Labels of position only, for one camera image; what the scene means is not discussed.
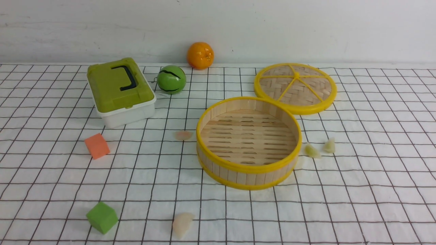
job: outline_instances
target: green plastic box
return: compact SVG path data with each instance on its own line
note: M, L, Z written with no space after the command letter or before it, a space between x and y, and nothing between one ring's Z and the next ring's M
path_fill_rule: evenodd
M88 67L88 84L106 127L152 117L156 95L132 58Z

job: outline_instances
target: white box base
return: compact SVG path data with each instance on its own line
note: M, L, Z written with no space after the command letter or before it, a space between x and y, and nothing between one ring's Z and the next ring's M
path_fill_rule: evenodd
M98 111L97 113L102 117L106 127L113 129L125 124L152 117L154 115L154 103L136 109L126 110L110 116L104 116L104 113L99 113Z

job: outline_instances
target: foam cube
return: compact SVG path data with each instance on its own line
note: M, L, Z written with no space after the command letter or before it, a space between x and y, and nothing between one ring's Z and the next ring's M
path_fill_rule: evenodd
M97 203L86 217L91 226L102 234L106 234L118 222L115 210L104 202Z
M109 146L100 133L85 139L85 144L93 159L110 153Z

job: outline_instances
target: orange cube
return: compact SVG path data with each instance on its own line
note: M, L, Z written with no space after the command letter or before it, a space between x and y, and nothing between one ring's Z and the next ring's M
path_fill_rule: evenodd
M98 159L110 153L108 144L100 133L85 139L85 144L93 159Z

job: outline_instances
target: bamboo steamer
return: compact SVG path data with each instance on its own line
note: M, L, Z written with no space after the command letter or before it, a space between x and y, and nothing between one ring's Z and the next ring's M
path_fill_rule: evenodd
M294 116L279 103L256 97L212 105L198 121L196 138L205 172L219 183L244 190L285 180L301 149Z

